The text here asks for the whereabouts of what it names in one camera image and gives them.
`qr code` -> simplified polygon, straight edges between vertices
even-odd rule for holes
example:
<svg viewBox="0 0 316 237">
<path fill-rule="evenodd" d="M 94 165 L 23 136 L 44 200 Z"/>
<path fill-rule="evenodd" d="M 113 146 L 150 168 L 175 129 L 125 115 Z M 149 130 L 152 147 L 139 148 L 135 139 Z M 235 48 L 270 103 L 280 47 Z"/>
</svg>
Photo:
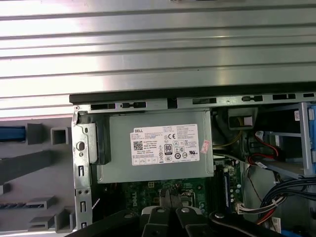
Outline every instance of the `qr code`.
<svg viewBox="0 0 316 237">
<path fill-rule="evenodd" d="M 134 142 L 134 151 L 142 151 L 143 150 L 143 142 Z"/>
</svg>

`dell logo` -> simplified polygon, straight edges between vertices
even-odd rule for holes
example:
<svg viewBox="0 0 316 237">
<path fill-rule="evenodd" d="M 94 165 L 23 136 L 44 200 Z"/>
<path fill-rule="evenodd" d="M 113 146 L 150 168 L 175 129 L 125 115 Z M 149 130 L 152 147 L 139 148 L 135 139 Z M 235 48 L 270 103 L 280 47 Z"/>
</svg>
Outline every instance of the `dell logo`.
<svg viewBox="0 0 316 237">
<path fill-rule="evenodd" d="M 133 206 L 137 206 L 137 193 L 136 192 L 132 194 L 132 199 L 133 199 Z"/>
</svg>

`motherboard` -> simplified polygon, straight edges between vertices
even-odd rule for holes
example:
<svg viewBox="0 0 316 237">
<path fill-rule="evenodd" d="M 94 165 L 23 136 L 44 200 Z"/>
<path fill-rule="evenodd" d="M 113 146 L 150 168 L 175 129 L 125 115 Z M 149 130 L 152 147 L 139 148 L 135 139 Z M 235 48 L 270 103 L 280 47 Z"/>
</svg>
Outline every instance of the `motherboard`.
<svg viewBox="0 0 316 237">
<path fill-rule="evenodd" d="M 183 206 L 197 207 L 204 216 L 215 210 L 234 213 L 242 202 L 240 163 L 224 159 L 215 165 L 211 178 L 122 183 L 125 208 L 141 214 L 147 206 L 159 206 L 161 191 L 170 189 L 177 191 Z"/>
<path fill-rule="evenodd" d="M 177 190 L 183 206 L 197 207 L 208 215 L 207 178 L 124 183 L 122 188 L 126 208 L 139 214 L 147 206 L 159 206 L 160 192 L 170 189 Z"/>
</svg>

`ridged metal surface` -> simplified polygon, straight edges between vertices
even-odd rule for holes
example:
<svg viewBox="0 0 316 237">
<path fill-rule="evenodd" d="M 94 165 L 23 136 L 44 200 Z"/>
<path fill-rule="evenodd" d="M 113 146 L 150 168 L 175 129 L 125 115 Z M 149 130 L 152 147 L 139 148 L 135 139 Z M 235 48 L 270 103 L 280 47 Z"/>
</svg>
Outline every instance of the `ridged metal surface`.
<svg viewBox="0 0 316 237">
<path fill-rule="evenodd" d="M 68 94 L 315 81 L 316 0 L 0 1 L 1 118 Z"/>
</svg>

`power supply label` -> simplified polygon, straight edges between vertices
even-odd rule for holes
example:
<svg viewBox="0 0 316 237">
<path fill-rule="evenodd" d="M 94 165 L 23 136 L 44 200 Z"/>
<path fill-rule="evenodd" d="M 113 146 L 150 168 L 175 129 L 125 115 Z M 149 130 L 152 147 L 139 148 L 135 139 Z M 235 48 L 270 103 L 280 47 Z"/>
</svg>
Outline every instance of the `power supply label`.
<svg viewBox="0 0 316 237">
<path fill-rule="evenodd" d="M 199 161 L 196 124 L 134 128 L 130 145 L 132 165 Z"/>
</svg>

